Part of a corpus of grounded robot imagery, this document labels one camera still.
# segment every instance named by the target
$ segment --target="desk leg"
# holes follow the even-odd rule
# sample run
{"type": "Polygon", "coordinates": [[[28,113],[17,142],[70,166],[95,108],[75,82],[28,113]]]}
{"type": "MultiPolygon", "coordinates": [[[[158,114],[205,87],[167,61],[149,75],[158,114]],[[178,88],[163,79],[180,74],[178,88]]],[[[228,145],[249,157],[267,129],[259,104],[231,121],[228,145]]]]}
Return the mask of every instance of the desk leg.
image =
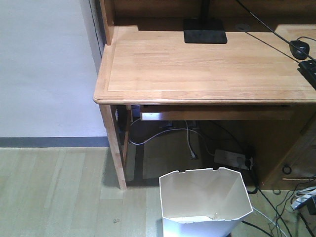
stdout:
{"type": "Polygon", "coordinates": [[[108,139],[110,143],[110,149],[115,166],[115,170],[118,176],[119,187],[122,190],[126,190],[125,173],[122,164],[123,154],[121,150],[121,144],[119,140],[118,123],[115,117],[116,107],[113,105],[99,105],[104,126],[106,128],[108,139]]]}

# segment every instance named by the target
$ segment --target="black monitor stand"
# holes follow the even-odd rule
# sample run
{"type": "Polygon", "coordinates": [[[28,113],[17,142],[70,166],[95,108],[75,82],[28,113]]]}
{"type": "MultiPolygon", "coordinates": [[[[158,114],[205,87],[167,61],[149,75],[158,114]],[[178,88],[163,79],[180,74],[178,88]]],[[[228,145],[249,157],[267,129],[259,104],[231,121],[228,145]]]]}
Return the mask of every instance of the black monitor stand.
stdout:
{"type": "Polygon", "coordinates": [[[227,43],[223,23],[219,19],[208,18],[210,0],[202,0],[200,17],[184,19],[185,43],[227,43]]]}

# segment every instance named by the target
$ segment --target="white wall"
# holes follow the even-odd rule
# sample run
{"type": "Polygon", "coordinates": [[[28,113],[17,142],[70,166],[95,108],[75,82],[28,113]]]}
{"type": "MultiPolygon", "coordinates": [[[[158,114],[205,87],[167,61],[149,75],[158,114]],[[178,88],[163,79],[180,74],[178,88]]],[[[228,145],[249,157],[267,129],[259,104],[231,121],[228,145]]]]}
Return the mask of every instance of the white wall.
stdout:
{"type": "Polygon", "coordinates": [[[106,135],[81,7],[0,0],[0,137],[106,135]]]}

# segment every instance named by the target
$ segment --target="keyboard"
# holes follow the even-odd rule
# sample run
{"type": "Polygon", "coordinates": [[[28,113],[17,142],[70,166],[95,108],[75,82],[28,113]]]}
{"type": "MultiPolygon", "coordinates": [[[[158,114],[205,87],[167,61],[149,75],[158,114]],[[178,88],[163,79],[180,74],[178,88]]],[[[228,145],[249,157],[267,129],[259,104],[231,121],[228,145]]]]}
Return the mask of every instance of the keyboard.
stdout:
{"type": "Polygon", "coordinates": [[[313,60],[303,61],[298,64],[299,72],[316,90],[316,62],[313,60]]]}

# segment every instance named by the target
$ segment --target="power strip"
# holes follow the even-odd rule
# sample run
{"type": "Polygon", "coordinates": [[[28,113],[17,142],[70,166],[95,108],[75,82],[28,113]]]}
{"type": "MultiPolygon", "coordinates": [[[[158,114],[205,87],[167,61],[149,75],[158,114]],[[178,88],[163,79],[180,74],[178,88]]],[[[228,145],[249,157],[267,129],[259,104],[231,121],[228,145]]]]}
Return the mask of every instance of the power strip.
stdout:
{"type": "MultiPolygon", "coordinates": [[[[251,166],[250,166],[250,169],[251,169],[253,166],[253,159],[251,158],[249,159],[249,161],[251,162],[251,166]]],[[[243,154],[235,153],[235,152],[216,150],[214,162],[218,164],[229,165],[229,166],[236,167],[239,169],[249,170],[249,168],[245,165],[246,156],[243,154]]]]}
{"type": "MultiPolygon", "coordinates": [[[[310,194],[314,194],[316,195],[316,189],[310,191],[310,194]]],[[[308,195],[305,194],[302,197],[297,198],[291,205],[291,207],[293,208],[293,210],[299,209],[301,207],[301,205],[303,205],[307,199],[309,199],[310,197],[312,197],[313,195],[308,195]]]]}

